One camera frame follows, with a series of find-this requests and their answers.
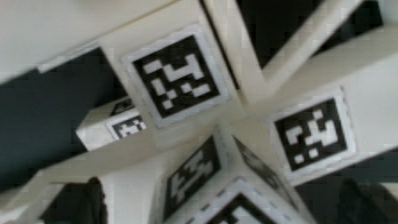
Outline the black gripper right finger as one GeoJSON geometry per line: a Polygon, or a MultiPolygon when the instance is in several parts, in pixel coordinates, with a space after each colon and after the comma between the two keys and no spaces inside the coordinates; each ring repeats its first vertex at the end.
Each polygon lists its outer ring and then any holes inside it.
{"type": "Polygon", "coordinates": [[[342,181],[335,209],[335,224],[398,224],[398,198],[380,183],[342,181]]]}

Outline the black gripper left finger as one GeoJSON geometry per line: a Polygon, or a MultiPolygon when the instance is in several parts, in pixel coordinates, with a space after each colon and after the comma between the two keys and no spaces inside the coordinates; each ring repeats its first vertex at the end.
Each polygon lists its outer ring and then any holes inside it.
{"type": "Polygon", "coordinates": [[[40,220],[44,224],[108,224],[104,193],[97,178],[63,186],[40,220]]]}

